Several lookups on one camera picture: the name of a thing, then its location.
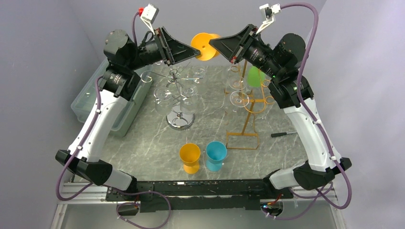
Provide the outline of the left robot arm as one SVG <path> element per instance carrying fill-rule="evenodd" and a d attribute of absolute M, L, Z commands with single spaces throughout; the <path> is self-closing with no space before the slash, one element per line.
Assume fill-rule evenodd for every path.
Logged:
<path fill-rule="evenodd" d="M 88 119 L 74 142 L 67 150 L 59 150 L 55 158 L 64 171 L 98 186 L 116 188 L 124 200 L 132 200 L 138 191 L 137 179 L 101 160 L 104 142 L 141 82 L 138 69 L 159 61 L 174 65 L 198 56 L 200 51 L 160 27 L 141 45 L 124 30 L 114 30 L 106 38 L 104 54 L 109 64 L 95 80 L 96 101 Z"/>

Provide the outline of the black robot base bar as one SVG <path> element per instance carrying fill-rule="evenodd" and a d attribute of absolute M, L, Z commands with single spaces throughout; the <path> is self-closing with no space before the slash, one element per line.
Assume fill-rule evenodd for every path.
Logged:
<path fill-rule="evenodd" d="M 288 188 L 275 189 L 266 179 L 139 181 L 134 191 L 122 194 L 108 188 L 106 201 L 140 204 L 140 212 L 243 208 L 260 210 L 262 205 L 291 199 Z"/>

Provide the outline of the blue plastic wine glass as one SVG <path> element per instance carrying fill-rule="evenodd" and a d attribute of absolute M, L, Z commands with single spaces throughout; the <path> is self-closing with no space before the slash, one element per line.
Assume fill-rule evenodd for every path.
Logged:
<path fill-rule="evenodd" d="M 223 161 L 227 156 L 226 146 L 219 141 L 212 141 L 206 147 L 207 160 L 206 167 L 213 172 L 219 171 L 223 166 Z"/>

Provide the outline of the orange plastic wine glass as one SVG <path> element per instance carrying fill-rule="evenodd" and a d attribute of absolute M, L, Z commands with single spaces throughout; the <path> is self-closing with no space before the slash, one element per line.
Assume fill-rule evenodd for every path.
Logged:
<path fill-rule="evenodd" d="M 200 51 L 200 54 L 196 57 L 200 61 L 208 61 L 220 53 L 209 44 L 211 39 L 220 38 L 220 35 L 215 33 L 201 32 L 196 34 L 191 40 L 191 46 Z"/>
<path fill-rule="evenodd" d="M 195 174 L 200 168 L 199 158 L 200 148 L 193 143 L 184 144 L 179 151 L 180 159 L 183 163 L 183 169 L 187 174 Z"/>

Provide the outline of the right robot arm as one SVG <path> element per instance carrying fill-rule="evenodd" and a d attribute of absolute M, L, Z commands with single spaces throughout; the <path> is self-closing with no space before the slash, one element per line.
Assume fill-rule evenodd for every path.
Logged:
<path fill-rule="evenodd" d="M 270 94 L 291 120 L 304 145 L 307 160 L 296 167 L 270 173 L 263 192 L 275 198 L 287 187 L 313 190 L 324 186 L 349 169 L 352 162 L 325 139 L 313 90 L 307 79 L 298 74 L 306 51 L 305 41 L 297 34 L 288 33 L 271 48 L 256 30 L 249 24 L 238 34 L 211 39 L 209 44 L 230 62 L 246 60 L 270 77 Z"/>

